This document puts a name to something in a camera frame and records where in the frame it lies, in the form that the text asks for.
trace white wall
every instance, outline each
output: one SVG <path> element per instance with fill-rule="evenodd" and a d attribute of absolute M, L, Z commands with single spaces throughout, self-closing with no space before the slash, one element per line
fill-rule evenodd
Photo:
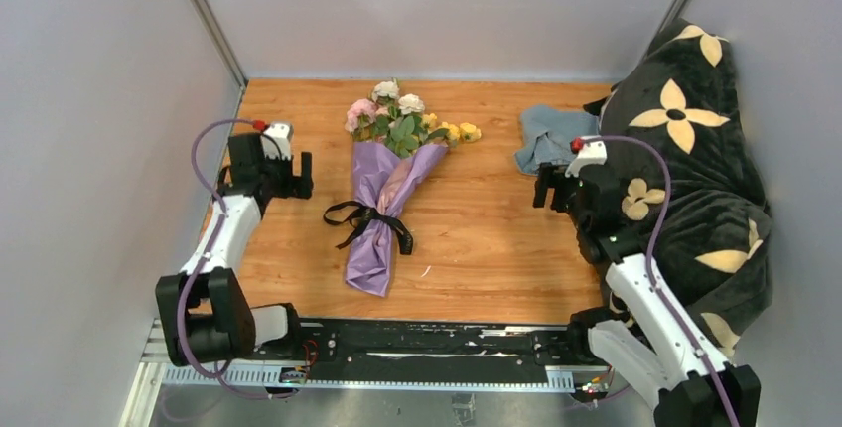
<path fill-rule="evenodd" d="M 617 79 L 671 0 L 209 0 L 257 76 Z"/>
<path fill-rule="evenodd" d="M 237 90 L 189 0 L 0 0 L 0 22 L 0 425 L 110 427 L 208 201 L 192 136 Z"/>
<path fill-rule="evenodd" d="M 684 17 L 733 42 L 743 118 L 772 200 L 772 306 L 737 348 L 763 383 L 761 425 L 838 425 L 842 7 L 693 0 Z"/>

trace blue cloth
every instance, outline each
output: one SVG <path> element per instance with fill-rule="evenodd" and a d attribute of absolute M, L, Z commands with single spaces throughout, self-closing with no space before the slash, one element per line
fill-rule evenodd
<path fill-rule="evenodd" d="M 570 142 L 598 134 L 598 121 L 587 112 L 559 111 L 545 104 L 526 109 L 520 114 L 523 148 L 514 153 L 520 172 L 534 176 L 540 164 L 569 164 L 576 158 Z"/>

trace wooden floor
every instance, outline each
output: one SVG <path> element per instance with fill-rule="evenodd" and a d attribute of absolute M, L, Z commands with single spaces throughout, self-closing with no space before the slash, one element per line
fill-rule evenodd
<path fill-rule="evenodd" d="M 600 303 L 569 218 L 531 206 L 534 178 L 517 171 L 512 154 L 521 146 L 522 110 L 537 103 L 580 110 L 608 93 L 602 84 L 402 82 L 439 121 L 475 123 L 484 138 L 451 151 L 407 203 L 401 219 L 415 251 L 395 255 L 388 296 L 346 285 L 348 250 L 335 245 L 351 228 L 325 224 L 322 213 L 351 199 L 345 112 L 375 83 L 249 83 L 240 116 L 291 121 L 293 151 L 313 153 L 315 182 L 310 200 L 273 201 L 252 236 L 238 275 L 251 306 L 292 302 L 304 316 L 566 323 Z"/>

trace flower bouquet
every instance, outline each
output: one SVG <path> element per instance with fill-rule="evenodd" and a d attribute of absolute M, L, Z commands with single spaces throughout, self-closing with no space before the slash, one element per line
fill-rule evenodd
<path fill-rule="evenodd" d="M 345 130 L 351 134 L 353 200 L 325 212 L 325 222 L 348 222 L 353 232 L 337 248 L 351 246 L 345 279 L 352 287 L 385 296 L 391 278 L 392 232 L 400 253 L 412 253 L 412 234 L 398 219 L 415 188 L 430 174 L 449 149 L 482 137 L 475 125 L 442 122 L 425 113 L 415 94 L 400 95 L 396 79 L 374 87 L 369 98 L 349 109 Z M 328 214 L 347 207 L 343 220 Z"/>

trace black blanket with yellow flower pattern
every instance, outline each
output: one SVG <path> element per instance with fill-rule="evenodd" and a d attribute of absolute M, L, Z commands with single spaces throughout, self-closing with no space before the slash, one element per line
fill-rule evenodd
<path fill-rule="evenodd" d="M 651 144 L 667 162 L 672 200 L 658 236 L 658 268 L 696 324 L 727 355 L 771 301 L 772 219 L 744 139 L 727 40 L 677 20 L 611 95 L 586 106 L 600 133 Z M 664 178 L 644 149 L 608 142 L 607 165 L 628 187 L 618 211 L 648 240 Z M 611 307 L 622 311 L 612 295 Z"/>

